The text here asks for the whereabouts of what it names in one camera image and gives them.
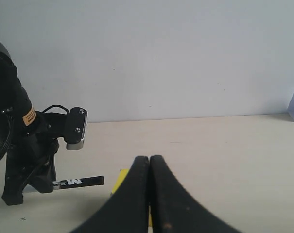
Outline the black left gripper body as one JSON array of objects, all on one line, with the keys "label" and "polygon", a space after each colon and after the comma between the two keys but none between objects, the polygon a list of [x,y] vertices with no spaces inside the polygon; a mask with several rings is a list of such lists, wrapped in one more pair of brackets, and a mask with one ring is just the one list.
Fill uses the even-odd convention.
[{"label": "black left gripper body", "polygon": [[34,110],[23,87],[0,88],[0,161],[10,150],[39,150],[40,162],[46,163],[59,148],[46,131],[42,113]]}]

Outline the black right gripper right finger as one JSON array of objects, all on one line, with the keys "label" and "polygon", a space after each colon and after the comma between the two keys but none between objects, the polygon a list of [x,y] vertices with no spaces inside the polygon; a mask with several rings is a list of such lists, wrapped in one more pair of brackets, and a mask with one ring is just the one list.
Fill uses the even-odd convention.
[{"label": "black right gripper right finger", "polygon": [[239,232],[198,203],[174,176],[163,156],[150,158],[149,175],[153,232]]}]

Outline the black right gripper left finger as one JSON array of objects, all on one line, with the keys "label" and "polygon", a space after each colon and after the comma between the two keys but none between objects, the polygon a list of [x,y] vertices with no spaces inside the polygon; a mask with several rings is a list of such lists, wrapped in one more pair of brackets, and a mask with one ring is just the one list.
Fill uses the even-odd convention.
[{"label": "black right gripper left finger", "polygon": [[138,156],[125,179],[109,200],[74,233],[148,232],[149,159]]}]

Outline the grey black Piper left arm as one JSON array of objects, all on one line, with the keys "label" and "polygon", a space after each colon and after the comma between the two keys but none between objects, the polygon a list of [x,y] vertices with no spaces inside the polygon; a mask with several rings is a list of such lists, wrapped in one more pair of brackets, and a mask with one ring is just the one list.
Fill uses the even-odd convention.
[{"label": "grey black Piper left arm", "polygon": [[6,158],[2,199],[23,203],[27,185],[40,193],[53,191],[54,156],[59,149],[49,124],[34,109],[8,50],[0,42],[0,161]]}]

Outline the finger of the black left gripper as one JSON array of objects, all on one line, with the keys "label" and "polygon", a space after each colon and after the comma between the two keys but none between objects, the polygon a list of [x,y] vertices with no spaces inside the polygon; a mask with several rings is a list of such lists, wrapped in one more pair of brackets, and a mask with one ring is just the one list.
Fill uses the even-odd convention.
[{"label": "finger of the black left gripper", "polygon": [[34,183],[40,170],[40,151],[10,150],[7,153],[2,199],[6,205],[23,203],[23,190]]},{"label": "finger of the black left gripper", "polygon": [[31,175],[28,184],[39,193],[53,192],[53,182],[56,181],[56,171],[54,157],[48,159],[44,164],[40,164]]}]

